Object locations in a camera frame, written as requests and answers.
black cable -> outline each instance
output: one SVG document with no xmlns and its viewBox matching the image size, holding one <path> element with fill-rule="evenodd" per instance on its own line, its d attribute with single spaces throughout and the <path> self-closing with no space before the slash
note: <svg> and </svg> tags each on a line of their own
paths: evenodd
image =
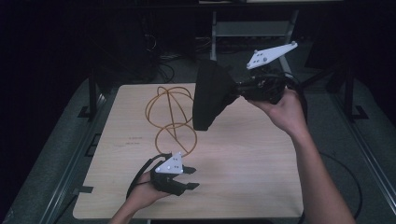
<svg viewBox="0 0 396 224">
<path fill-rule="evenodd" d="M 248 43 L 244 43 L 245 45 L 239 44 L 239 41 L 233 41 L 230 38 L 227 40 L 222 40 L 222 38 L 219 38 L 219 40 L 216 42 L 218 43 L 218 54 L 235 54 L 249 49 Z"/>
<path fill-rule="evenodd" d="M 137 183 L 137 184 L 135 184 L 135 186 L 147 184 L 147 183 L 149 183 L 149 182 L 151 182 L 151 181 L 149 180 L 149 181 L 146 181 L 146 182 Z"/>
<path fill-rule="evenodd" d="M 292 78 L 288 78 L 289 80 L 292 80 L 292 82 L 288 82 L 288 84 L 292 85 L 292 88 L 295 89 L 297 91 L 297 93 L 299 94 L 300 101 L 302 103 L 302 108 L 303 108 L 303 111 L 304 111 L 305 121 L 308 122 L 308 119 L 307 119 L 307 114 L 308 114 L 307 101 L 306 101 L 305 96 L 304 96 L 304 89 L 300 85 L 301 84 L 300 80 L 297 77 L 295 77 L 292 73 L 289 73 L 289 72 L 281 72 L 281 73 L 288 74 L 288 75 L 290 75 L 292 77 Z M 359 214 L 361 213 L 361 208 L 362 208 L 362 205 L 363 205 L 363 194 L 362 194 L 362 191 L 361 191 L 361 184 L 360 184 L 358 178 L 352 173 L 352 171 L 345 164 L 341 163 L 335 157 L 332 157 L 332 156 L 330 156 L 328 154 L 325 154 L 323 152 L 319 152 L 319 154 L 324 156 L 324 157 L 327 157 L 327 158 L 329 158 L 329 159 L 331 159 L 331 160 L 333 160 L 335 162 L 337 162 L 339 165 L 341 165 L 352 176 L 353 180 L 355 181 L 355 184 L 356 184 L 356 186 L 358 188 L 359 200 L 360 200 L 359 201 L 359 205 L 358 205 L 358 209 L 355 212 L 355 215 L 353 216 L 355 219 L 357 219 Z M 304 220 L 305 220 L 305 212 L 303 211 L 303 213 L 301 214 L 300 219 L 297 222 L 297 224 L 302 224 L 304 222 Z"/>
<path fill-rule="evenodd" d="M 357 188 L 358 188 L 358 192 L 359 192 L 359 205 L 358 205 L 358 209 L 357 209 L 357 211 L 355 212 L 355 215 L 354 215 L 353 217 L 354 217 L 355 219 L 358 218 L 359 214 L 361 213 L 361 208 L 362 208 L 362 206 L 363 206 L 363 193 L 361 192 L 361 184 L 359 183 L 358 178 L 352 173 L 352 171 L 351 171 L 349 168 L 347 168 L 347 166 L 346 166 L 345 164 L 341 163 L 341 162 L 340 162 L 339 160 L 337 160 L 335 157 L 332 157 L 332 156 L 330 156 L 330 155 L 328 155 L 328 154 L 326 154 L 326 153 L 323 153 L 323 152 L 319 152 L 319 153 L 320 153 L 320 155 L 322 155 L 322 156 L 324 156 L 324 157 L 327 157 L 327 158 L 329 158 L 329 159 L 331 159 L 331 160 L 337 162 L 337 163 L 338 163 L 339 165 L 341 165 L 344 169 L 346 169 L 346 171 L 350 174 L 350 176 L 352 176 L 352 178 L 353 178 L 353 180 L 355 181 L 355 184 L 356 184 L 356 186 L 357 186 Z"/>
<path fill-rule="evenodd" d="M 113 16 L 119 14 L 120 12 L 122 12 L 123 9 L 124 9 L 125 7 L 130 7 L 130 6 L 132 6 L 132 5 L 138 5 L 138 4 L 139 4 L 138 1 L 124 1 L 124 2 L 122 3 L 122 6 L 120 7 L 119 10 L 115 10 L 115 11 L 113 11 L 112 13 L 107 14 L 107 17 L 108 17 L 108 18 L 109 18 L 109 17 L 113 17 Z M 103 15 L 96 15 L 96 16 L 94 16 L 93 18 L 91 18 L 91 19 L 84 25 L 84 28 L 83 28 L 83 29 L 84 29 L 84 30 L 83 30 L 84 35 L 87 36 L 88 39 L 89 39 L 97 48 L 99 48 L 99 50 L 101 50 L 108 58 L 110 58 L 113 62 L 117 63 L 119 66 L 121 66 L 123 69 L 125 69 L 126 72 L 128 72 L 128 73 L 131 74 L 132 76 L 142 77 L 142 74 L 139 72 L 139 68 L 135 68 L 135 69 L 131 70 L 131 68 L 128 67 L 126 63 L 122 62 L 118 57 L 114 56 L 114 55 L 113 55 L 112 53 L 110 53 L 107 49 L 105 49 L 102 45 L 100 45 L 94 38 L 92 38 L 90 32 L 88 31 L 88 28 L 90 27 L 90 25 L 91 25 L 95 20 L 97 20 L 97 19 L 100 18 L 100 17 L 103 17 Z M 144 25 L 145 25 L 145 24 L 143 24 L 143 23 L 144 23 L 144 20 L 142 19 L 143 16 L 142 16 L 141 14 L 137 14 L 136 17 L 139 19 L 140 29 L 141 29 L 142 32 L 144 33 L 144 31 L 145 31 L 146 29 L 144 29 Z M 144 34 L 144 37 L 147 37 L 147 36 L 152 36 L 152 37 L 154 37 L 153 35 Z M 151 53 L 151 57 L 153 57 L 154 53 L 152 52 L 152 50 L 149 50 L 148 52 L 150 52 L 150 53 Z"/>
<path fill-rule="evenodd" d="M 158 65 L 159 65 L 159 67 L 158 67 L 159 72 L 163 76 L 163 82 L 164 83 L 169 83 L 171 81 L 173 82 L 173 78 L 175 77 L 175 69 L 172 66 L 165 64 L 165 63 L 159 63 Z M 161 66 L 165 66 L 165 67 L 169 68 L 172 72 L 172 75 L 170 77 L 168 77 L 168 75 L 166 75 L 166 73 L 161 69 Z"/>
<path fill-rule="evenodd" d="M 129 186 L 127 192 L 126 192 L 126 199 L 128 199 L 129 195 L 131 194 L 132 190 L 134 189 L 134 187 L 137 185 L 137 181 L 139 180 L 140 176 L 142 176 L 143 173 L 145 173 L 145 171 L 149 168 L 149 166 L 158 158 L 160 157 L 164 157 L 164 158 L 169 158 L 170 155 L 172 154 L 159 154 L 151 159 L 149 159 L 144 165 L 143 167 L 139 170 L 139 172 L 137 172 L 136 176 L 134 177 L 134 180 L 132 181 L 131 185 Z"/>
<path fill-rule="evenodd" d="M 195 52 L 196 53 L 209 52 L 211 46 L 212 46 L 212 39 L 210 37 L 197 38 L 195 43 Z"/>
</svg>

dark background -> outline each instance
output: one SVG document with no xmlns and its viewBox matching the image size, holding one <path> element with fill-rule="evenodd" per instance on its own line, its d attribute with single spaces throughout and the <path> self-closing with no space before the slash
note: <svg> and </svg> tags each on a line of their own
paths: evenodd
<svg viewBox="0 0 396 224">
<path fill-rule="evenodd" d="M 155 34 L 163 50 L 178 50 L 192 60 L 194 37 L 210 34 L 210 11 L 156 11 L 152 16 L 145 10 L 103 10 L 132 3 L 0 1 L 0 220 L 70 97 L 90 73 L 101 91 L 148 83 L 156 76 L 160 52 L 146 51 L 144 34 Z M 325 69 L 346 59 L 396 124 L 394 4 L 347 1 L 324 6 L 326 10 L 299 7 L 293 39 L 314 41 L 307 65 Z"/>
</svg>

black device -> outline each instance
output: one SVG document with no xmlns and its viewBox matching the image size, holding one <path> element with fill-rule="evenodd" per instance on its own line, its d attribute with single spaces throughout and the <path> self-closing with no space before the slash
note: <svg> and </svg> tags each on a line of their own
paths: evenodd
<svg viewBox="0 0 396 224">
<path fill-rule="evenodd" d="M 285 88 L 298 92 L 305 112 L 303 90 L 298 81 L 292 76 L 287 76 L 287 73 L 257 67 L 250 70 L 248 80 L 235 82 L 228 71 L 215 61 L 202 61 L 197 74 L 192 107 L 193 128 L 196 131 L 207 131 L 216 116 L 239 96 L 246 100 L 269 101 L 276 105 Z"/>
<path fill-rule="evenodd" d="M 152 159 L 149 159 L 146 164 L 140 169 L 140 171 L 137 173 L 137 175 L 134 177 L 134 180 L 131 183 L 131 186 L 128 188 L 126 198 L 129 197 L 131 194 L 132 190 L 139 185 L 138 180 L 140 176 L 149 168 L 149 166 L 157 159 L 159 158 L 165 158 L 165 161 L 159 161 L 151 170 L 150 170 L 150 183 L 154 186 L 154 188 L 158 191 L 162 192 L 167 192 L 170 194 L 175 194 L 177 196 L 180 196 L 186 189 L 193 190 L 199 186 L 198 183 L 188 183 L 188 184 L 182 184 L 180 182 L 177 182 L 173 178 L 180 174 L 193 174 L 196 169 L 193 167 L 188 167 L 184 166 L 181 163 L 181 156 L 173 156 L 172 153 L 168 154 L 160 154 L 158 156 L 155 156 Z M 177 164 L 174 165 L 167 165 L 166 162 L 171 162 L 171 160 L 179 160 Z M 168 166 L 168 169 L 170 170 L 169 173 L 160 173 L 160 167 L 161 165 L 166 164 Z"/>
</svg>

cable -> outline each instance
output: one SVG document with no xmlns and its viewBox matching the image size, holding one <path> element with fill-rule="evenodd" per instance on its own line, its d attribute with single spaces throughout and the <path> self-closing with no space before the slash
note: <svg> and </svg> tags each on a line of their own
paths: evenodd
<svg viewBox="0 0 396 224">
<path fill-rule="evenodd" d="M 130 7 L 131 5 L 138 5 L 139 1 L 124 1 L 122 2 L 122 5 L 120 7 L 120 9 L 112 11 L 109 14 L 106 14 L 106 20 L 108 20 L 108 18 L 113 17 L 117 14 L 119 14 L 120 12 L 123 11 L 124 7 Z M 87 23 L 84 25 L 84 30 L 83 33 L 85 36 L 88 37 L 89 41 L 91 41 L 99 50 L 101 50 L 109 59 L 111 59 L 113 62 L 115 62 L 116 64 L 118 64 L 120 67 L 122 67 L 127 73 L 131 74 L 134 77 L 137 78 L 141 78 L 143 77 L 143 74 L 139 71 L 140 67 L 137 66 L 135 68 L 130 68 L 127 63 L 128 62 L 123 62 L 122 60 L 120 60 L 120 58 L 116 57 L 114 54 L 112 54 L 111 52 L 109 52 L 107 49 L 105 49 L 101 44 L 99 44 L 90 34 L 90 32 L 88 31 L 88 29 L 90 28 L 90 26 L 92 25 L 92 23 L 97 20 L 98 18 L 103 18 L 104 15 L 96 15 L 93 16 L 90 20 L 87 21 Z M 140 29 L 142 30 L 142 33 L 146 39 L 146 44 L 147 44 L 147 48 L 146 50 L 150 53 L 149 57 L 150 58 L 154 58 L 155 53 L 153 52 L 153 50 L 157 47 L 157 39 L 155 38 L 154 35 L 150 35 L 147 34 L 148 33 L 148 29 L 145 27 L 145 25 L 147 26 L 147 21 L 145 20 L 145 17 L 142 16 L 140 13 L 138 13 L 136 15 Z"/>
<path fill-rule="evenodd" d="M 302 101 L 302 107 L 303 107 L 303 111 L 304 111 L 305 120 L 307 122 L 308 121 L 308 119 L 307 119 L 307 112 L 308 112 L 307 111 L 307 101 L 306 101 L 305 96 L 304 96 L 304 89 L 300 85 L 301 84 L 300 80 L 297 77 L 295 77 L 292 73 L 289 73 L 289 72 L 281 72 L 281 73 L 289 75 L 288 76 L 289 80 L 293 80 L 294 81 L 294 83 L 290 83 L 290 84 L 294 85 L 294 88 L 297 89 L 296 91 L 297 91 L 297 93 L 300 96 L 300 101 L 303 100 Z M 335 161 L 336 163 L 341 165 L 352 176 L 352 178 L 353 178 L 353 180 L 354 180 L 354 182 L 355 182 L 355 184 L 356 184 L 356 186 L 358 188 L 358 192 L 359 192 L 359 205 L 358 205 L 357 211 L 355 212 L 355 214 L 353 216 L 355 219 L 357 219 L 359 214 L 361 213 L 361 208 L 362 208 L 362 205 L 363 205 L 363 194 L 362 194 L 362 191 L 361 191 L 361 184 L 359 183 L 358 178 L 352 173 L 352 171 L 345 164 L 343 164 L 342 162 L 337 160 L 335 157 L 332 157 L 332 156 L 330 156 L 330 155 L 328 155 L 326 153 L 323 153 L 323 152 L 319 152 L 319 154 L 321 156 L 327 157 L 327 158 Z M 302 224 L 304 222 L 304 220 L 305 220 L 305 212 L 303 211 L 303 213 L 301 214 L 300 219 L 299 219 L 299 221 L 297 223 L 298 224 Z"/>
<path fill-rule="evenodd" d="M 126 199 L 128 199 L 129 195 L 131 194 L 132 190 L 134 189 L 134 187 L 136 187 L 138 185 L 137 181 L 139 180 L 140 176 L 142 176 L 142 174 L 149 168 L 149 166 L 158 158 L 160 157 L 164 157 L 164 158 L 169 158 L 170 154 L 160 154 L 157 155 L 151 159 L 149 159 L 148 161 L 146 161 L 146 163 L 143 165 L 143 167 L 139 170 L 139 172 L 137 172 L 136 176 L 134 177 L 134 180 L 132 181 L 131 185 L 129 186 L 127 192 L 126 192 Z"/>
<path fill-rule="evenodd" d="M 141 182 L 141 183 L 137 183 L 137 184 L 135 184 L 135 186 L 138 186 L 138 185 L 144 185 L 144 184 L 147 184 L 147 183 L 149 183 L 150 181 L 146 181 L 146 182 Z"/>
<path fill-rule="evenodd" d="M 148 122 L 150 124 L 152 124 L 153 126 L 155 126 L 155 127 L 160 129 L 157 132 L 157 135 L 155 137 L 155 147 L 157 148 L 157 151 L 162 153 L 160 151 L 160 148 L 158 147 L 158 137 L 159 137 L 160 133 L 163 130 L 166 130 L 174 138 L 174 140 L 180 145 L 180 147 L 183 148 L 183 150 L 186 152 L 186 154 L 184 154 L 182 156 L 182 157 L 185 157 L 185 156 L 189 155 L 190 153 L 192 153 L 192 151 L 195 149 L 195 147 L 197 145 L 198 137 L 197 137 L 196 131 L 188 124 L 192 120 L 192 117 L 189 118 L 189 119 L 187 118 L 186 113 L 184 112 L 180 102 L 177 100 L 177 98 L 175 97 L 174 94 L 184 95 L 184 96 L 190 98 L 193 101 L 191 93 L 189 92 L 189 90 L 187 90 L 184 87 L 173 87 L 173 88 L 170 88 L 170 89 L 166 89 L 165 87 L 159 87 L 157 89 L 157 95 L 155 97 L 153 97 L 148 102 L 148 104 L 146 105 L 145 115 L 146 115 L 146 119 L 148 120 Z M 151 121 L 150 114 L 151 114 L 151 109 L 155 105 L 157 100 L 159 100 L 164 95 L 167 96 L 167 101 L 168 101 L 168 105 L 169 105 L 169 111 L 170 111 L 170 116 L 171 116 L 172 123 L 162 126 L 162 125 L 156 124 L 153 121 Z M 172 105 L 171 105 L 171 102 L 170 102 L 171 98 L 175 101 L 175 103 L 177 104 L 177 107 L 179 108 L 180 112 L 182 113 L 184 122 L 175 122 L 174 115 L 173 115 L 173 110 L 172 110 Z M 193 146 L 192 146 L 190 151 L 188 151 L 186 148 L 184 148 L 184 146 L 177 140 L 176 129 L 180 128 L 182 126 L 185 126 L 185 127 L 189 128 L 192 131 L 192 133 L 194 134 L 195 141 L 194 141 L 194 144 L 193 144 Z"/>
<path fill-rule="evenodd" d="M 165 66 L 165 67 L 169 68 L 172 72 L 172 75 L 170 77 L 168 75 L 166 75 L 166 73 L 161 69 L 161 66 Z M 173 78 L 175 77 L 175 69 L 172 66 L 165 64 L 165 63 L 158 63 L 158 72 L 163 77 L 164 83 L 174 82 Z"/>
<path fill-rule="evenodd" d="M 160 58 L 161 58 L 163 61 L 172 61 L 172 60 L 174 60 L 174 59 L 180 59 L 180 58 L 182 58 L 182 55 L 181 55 L 181 54 L 162 55 L 162 56 L 160 56 Z"/>
<path fill-rule="evenodd" d="M 240 44 L 240 41 L 233 41 L 233 38 L 227 38 L 224 40 L 223 38 L 219 38 L 219 40 L 217 40 L 216 42 L 218 43 L 217 51 L 219 54 L 235 54 L 249 49 L 248 43 L 245 43 L 246 45 L 243 45 Z"/>
<path fill-rule="evenodd" d="M 195 52 L 204 53 L 210 49 L 212 43 L 212 39 L 210 37 L 196 37 L 195 40 L 197 40 L 197 42 L 205 41 L 203 44 L 197 45 L 195 47 Z"/>
</svg>

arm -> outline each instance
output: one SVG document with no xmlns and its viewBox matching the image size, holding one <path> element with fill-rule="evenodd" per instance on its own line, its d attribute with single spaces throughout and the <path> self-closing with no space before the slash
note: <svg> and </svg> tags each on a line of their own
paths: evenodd
<svg viewBox="0 0 396 224">
<path fill-rule="evenodd" d="M 139 178 L 138 183 L 147 182 L 149 179 L 149 173 L 144 173 Z M 109 224 L 129 223 L 138 210 L 148 207 L 168 195 L 168 193 L 156 190 L 151 183 L 137 185 L 114 217 L 110 219 Z"/>
<path fill-rule="evenodd" d="M 308 131 L 297 93 L 285 89 L 277 105 L 251 103 L 263 110 L 278 128 L 290 136 L 294 144 L 307 222 L 355 223 Z"/>
</svg>

